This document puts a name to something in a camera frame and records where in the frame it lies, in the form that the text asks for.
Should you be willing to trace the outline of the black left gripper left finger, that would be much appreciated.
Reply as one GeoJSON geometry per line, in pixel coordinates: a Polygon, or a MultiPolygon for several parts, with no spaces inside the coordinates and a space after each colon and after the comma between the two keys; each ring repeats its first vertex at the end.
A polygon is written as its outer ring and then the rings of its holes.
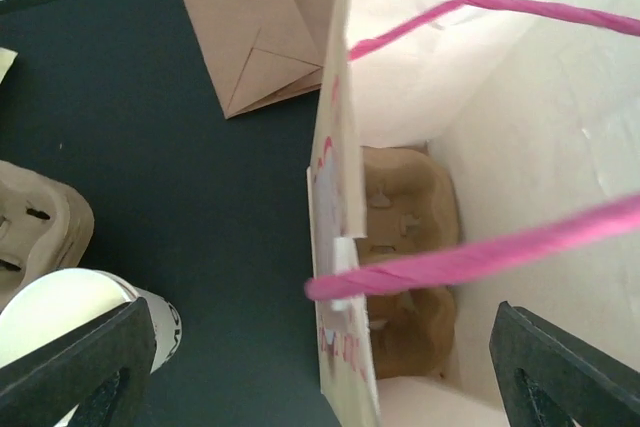
{"type": "Polygon", "coordinates": [[[1,369],[1,424],[132,426],[155,356],[147,302],[121,304],[1,369]]]}

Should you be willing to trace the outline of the cake print paper bag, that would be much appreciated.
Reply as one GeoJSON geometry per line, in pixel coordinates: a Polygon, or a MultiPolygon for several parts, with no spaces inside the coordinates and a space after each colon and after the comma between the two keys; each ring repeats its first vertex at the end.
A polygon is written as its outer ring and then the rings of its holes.
{"type": "Polygon", "coordinates": [[[320,389],[343,426],[504,426],[503,302],[639,366],[639,0],[334,0],[307,171],[320,389]],[[363,150],[444,167],[454,247],[361,266],[363,150]],[[446,285],[438,376],[377,379],[367,298],[446,285]]]}

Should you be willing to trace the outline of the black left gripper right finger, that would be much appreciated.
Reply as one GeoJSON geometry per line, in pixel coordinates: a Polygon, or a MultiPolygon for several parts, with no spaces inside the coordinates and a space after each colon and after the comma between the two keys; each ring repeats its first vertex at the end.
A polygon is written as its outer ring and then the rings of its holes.
{"type": "Polygon", "coordinates": [[[511,426],[639,425],[639,372],[529,310],[501,303],[489,350],[511,426]]]}

